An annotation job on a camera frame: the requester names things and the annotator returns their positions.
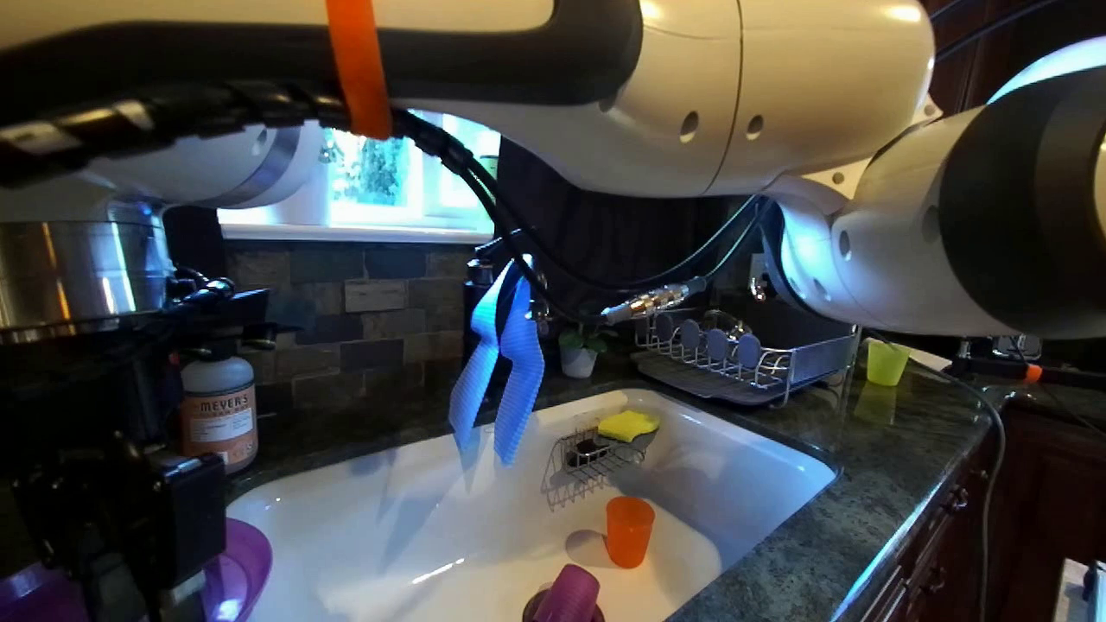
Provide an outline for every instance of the wire dish rack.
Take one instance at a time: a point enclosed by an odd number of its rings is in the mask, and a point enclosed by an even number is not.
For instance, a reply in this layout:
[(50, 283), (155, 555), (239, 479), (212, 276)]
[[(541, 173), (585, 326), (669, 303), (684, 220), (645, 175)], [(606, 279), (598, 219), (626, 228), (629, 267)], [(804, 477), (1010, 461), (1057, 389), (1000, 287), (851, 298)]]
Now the wire dish rack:
[(652, 439), (658, 432), (617, 441), (598, 434), (595, 430), (556, 439), (541, 483), (545, 503), (562, 507), (590, 489), (608, 486), (614, 472), (643, 466)]
[(851, 326), (810, 341), (768, 347), (747, 326), (709, 326), (687, 314), (640, 322), (640, 374), (706, 400), (775, 403), (853, 364), (861, 332)]

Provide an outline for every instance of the orange cup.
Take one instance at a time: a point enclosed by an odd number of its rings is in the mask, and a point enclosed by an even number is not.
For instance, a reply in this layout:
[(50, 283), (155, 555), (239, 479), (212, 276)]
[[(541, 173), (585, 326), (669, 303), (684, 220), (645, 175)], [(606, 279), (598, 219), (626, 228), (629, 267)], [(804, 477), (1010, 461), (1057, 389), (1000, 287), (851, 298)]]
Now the orange cup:
[(608, 502), (608, 555), (614, 567), (636, 567), (645, 561), (652, 534), (652, 503), (643, 498)]

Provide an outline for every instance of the stone tile backsplash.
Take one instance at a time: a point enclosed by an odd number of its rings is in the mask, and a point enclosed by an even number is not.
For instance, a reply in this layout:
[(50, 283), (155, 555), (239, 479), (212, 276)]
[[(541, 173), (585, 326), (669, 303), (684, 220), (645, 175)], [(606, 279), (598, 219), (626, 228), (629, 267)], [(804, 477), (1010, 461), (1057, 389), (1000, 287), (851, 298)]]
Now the stone tile backsplash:
[(254, 367), (259, 412), (358, 412), (379, 382), (449, 381), (463, 348), (465, 244), (228, 241), (228, 276), (288, 326)]

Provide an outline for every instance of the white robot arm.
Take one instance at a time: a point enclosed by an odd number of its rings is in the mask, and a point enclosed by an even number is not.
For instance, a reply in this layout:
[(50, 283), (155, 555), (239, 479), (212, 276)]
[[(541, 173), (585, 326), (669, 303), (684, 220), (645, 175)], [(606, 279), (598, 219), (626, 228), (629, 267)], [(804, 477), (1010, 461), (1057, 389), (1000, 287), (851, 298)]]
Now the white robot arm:
[[(1102, 69), (941, 117), (911, 0), (374, 8), (393, 108), (485, 121), (585, 190), (768, 195), (783, 208), (783, 276), (823, 314), (931, 334), (1106, 332), (1090, 279), (1106, 212)], [(0, 79), (5, 220), (65, 219), (42, 212), (58, 212), (46, 190), (58, 170), (83, 195), (266, 204), (303, 180), (313, 121), (345, 125), (322, 0), (14, 0)], [(1034, 170), (1037, 155), (1075, 170)]]

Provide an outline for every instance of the label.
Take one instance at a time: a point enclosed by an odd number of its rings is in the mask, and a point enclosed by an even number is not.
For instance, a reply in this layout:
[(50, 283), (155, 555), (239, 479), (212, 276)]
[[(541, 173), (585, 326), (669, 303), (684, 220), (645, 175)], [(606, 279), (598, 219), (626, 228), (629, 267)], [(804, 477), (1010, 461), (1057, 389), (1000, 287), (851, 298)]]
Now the label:
[(228, 469), (254, 455), (254, 389), (185, 393), (179, 400), (183, 454), (219, 454)]

